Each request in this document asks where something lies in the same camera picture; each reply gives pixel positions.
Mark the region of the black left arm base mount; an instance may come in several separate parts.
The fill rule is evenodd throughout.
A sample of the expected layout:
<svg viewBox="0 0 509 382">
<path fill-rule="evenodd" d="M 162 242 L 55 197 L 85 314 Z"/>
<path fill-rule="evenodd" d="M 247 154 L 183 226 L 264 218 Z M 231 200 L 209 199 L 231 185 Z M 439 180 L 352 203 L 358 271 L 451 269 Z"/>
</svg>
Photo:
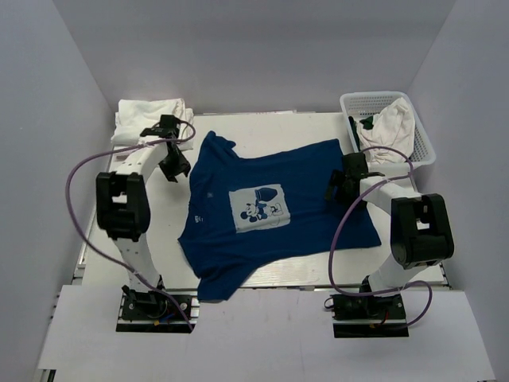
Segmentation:
<svg viewBox="0 0 509 382">
<path fill-rule="evenodd" d="M 197 324 L 200 304 L 193 294 L 148 293 L 123 288 L 115 330 L 118 333 L 185 333 Z"/>
</svg>

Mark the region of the blue Mickey print t-shirt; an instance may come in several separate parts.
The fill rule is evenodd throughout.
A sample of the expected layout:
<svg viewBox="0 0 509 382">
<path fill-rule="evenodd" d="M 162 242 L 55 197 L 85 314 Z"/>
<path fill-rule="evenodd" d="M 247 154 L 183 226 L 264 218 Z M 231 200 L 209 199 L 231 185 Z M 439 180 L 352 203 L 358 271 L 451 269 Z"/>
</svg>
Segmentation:
<svg viewBox="0 0 509 382">
<path fill-rule="evenodd" d="M 209 132 L 189 176 L 190 200 L 179 244 L 199 279 L 198 298 L 223 301 L 258 268 L 330 250 L 347 207 L 324 195 L 343 157 L 336 139 L 260 158 Z M 356 210 L 336 249 L 381 240 L 369 213 Z"/>
</svg>

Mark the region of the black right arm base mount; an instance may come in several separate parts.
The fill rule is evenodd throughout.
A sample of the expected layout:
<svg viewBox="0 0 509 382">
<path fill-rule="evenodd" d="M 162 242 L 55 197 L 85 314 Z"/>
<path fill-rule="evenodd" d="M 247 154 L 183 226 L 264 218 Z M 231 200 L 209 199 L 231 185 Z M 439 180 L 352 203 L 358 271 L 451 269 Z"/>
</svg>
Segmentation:
<svg viewBox="0 0 509 382">
<path fill-rule="evenodd" d="M 333 294 L 324 301 L 332 312 L 334 338 L 409 337 L 402 296 L 350 297 Z"/>
</svg>

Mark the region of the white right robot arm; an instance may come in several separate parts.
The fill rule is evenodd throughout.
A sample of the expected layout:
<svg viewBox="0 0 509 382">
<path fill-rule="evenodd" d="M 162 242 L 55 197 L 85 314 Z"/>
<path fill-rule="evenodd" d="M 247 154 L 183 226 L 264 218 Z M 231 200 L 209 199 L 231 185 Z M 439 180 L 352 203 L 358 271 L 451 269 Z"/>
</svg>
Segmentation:
<svg viewBox="0 0 509 382">
<path fill-rule="evenodd" d="M 397 184 L 411 178 L 414 166 L 407 156 L 408 173 L 387 177 L 369 170 L 364 152 L 347 154 L 342 169 L 332 172 L 326 198 L 346 206 L 332 239 L 328 256 L 328 277 L 338 293 L 359 297 L 360 310 L 368 317 L 378 317 L 388 307 L 387 296 L 395 295 L 413 285 L 424 285 L 412 278 L 429 267 L 449 259 L 454 242 L 444 198 L 436 193 L 420 194 Z M 371 203 L 390 216 L 390 256 L 368 275 L 360 292 L 348 292 L 336 285 L 333 278 L 333 256 L 336 242 L 350 215 L 360 204 Z"/>
</svg>

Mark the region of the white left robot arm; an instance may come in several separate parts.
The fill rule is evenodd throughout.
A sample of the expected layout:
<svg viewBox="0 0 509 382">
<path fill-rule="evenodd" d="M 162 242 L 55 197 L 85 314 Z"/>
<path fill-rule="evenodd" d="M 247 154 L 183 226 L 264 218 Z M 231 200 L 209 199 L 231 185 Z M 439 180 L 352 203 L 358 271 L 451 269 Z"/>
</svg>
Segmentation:
<svg viewBox="0 0 509 382">
<path fill-rule="evenodd" d="M 128 154 L 115 170 L 96 177 L 97 224 L 119 250 L 129 273 L 129 288 L 144 293 L 140 306 L 152 318 L 168 308 L 168 298 L 155 290 L 162 290 L 164 283 L 147 240 L 151 211 L 146 183 L 156 168 L 168 181 L 176 182 L 178 175 L 189 174 L 191 166 L 177 144 L 147 143 Z"/>
</svg>

